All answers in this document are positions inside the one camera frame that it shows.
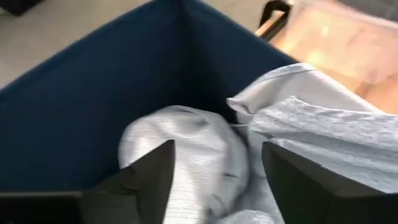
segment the floor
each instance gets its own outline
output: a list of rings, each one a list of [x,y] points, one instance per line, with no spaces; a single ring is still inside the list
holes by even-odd
[[[0,12],[0,88],[148,0],[46,0],[22,17]],[[255,31],[266,0],[204,0]]]

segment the gray tile floor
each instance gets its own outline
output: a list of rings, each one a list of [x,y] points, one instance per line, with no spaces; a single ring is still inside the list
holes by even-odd
[[[148,0],[46,0],[22,17],[0,13],[0,88]],[[204,0],[255,31],[266,0]]]

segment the blue fabric bin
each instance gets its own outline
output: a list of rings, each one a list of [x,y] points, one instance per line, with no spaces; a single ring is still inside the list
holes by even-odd
[[[0,91],[0,192],[86,189],[118,171],[135,119],[227,97],[295,61],[197,0],[154,0]]]

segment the laundry hamper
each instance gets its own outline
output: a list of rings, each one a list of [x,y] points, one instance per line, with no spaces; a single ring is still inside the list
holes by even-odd
[[[219,113],[295,63],[197,0],[154,0],[0,91],[0,192],[87,189],[115,174],[124,128],[168,105]]]

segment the wooden table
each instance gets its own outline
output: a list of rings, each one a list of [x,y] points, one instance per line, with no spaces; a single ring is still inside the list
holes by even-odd
[[[281,15],[274,13],[256,35],[261,36]],[[386,113],[398,114],[397,32],[311,9],[287,27],[270,40],[274,47],[313,64]]]

